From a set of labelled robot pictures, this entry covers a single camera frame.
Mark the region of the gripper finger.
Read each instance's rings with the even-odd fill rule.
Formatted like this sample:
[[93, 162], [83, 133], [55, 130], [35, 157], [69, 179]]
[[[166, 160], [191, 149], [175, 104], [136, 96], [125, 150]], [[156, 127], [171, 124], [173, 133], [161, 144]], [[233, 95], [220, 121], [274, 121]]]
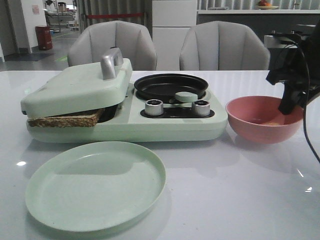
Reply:
[[286, 83], [278, 110], [283, 115], [289, 115], [296, 106], [304, 106], [304, 90], [295, 89]]

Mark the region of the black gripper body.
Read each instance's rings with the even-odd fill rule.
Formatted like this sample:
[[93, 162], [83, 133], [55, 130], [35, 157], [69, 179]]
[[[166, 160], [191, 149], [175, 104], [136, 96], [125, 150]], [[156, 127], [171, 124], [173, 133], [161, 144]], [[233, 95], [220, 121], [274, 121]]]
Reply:
[[310, 34], [301, 31], [270, 34], [279, 44], [292, 45], [283, 65], [271, 69], [266, 80], [284, 84], [283, 100], [314, 100], [320, 96], [320, 24]]

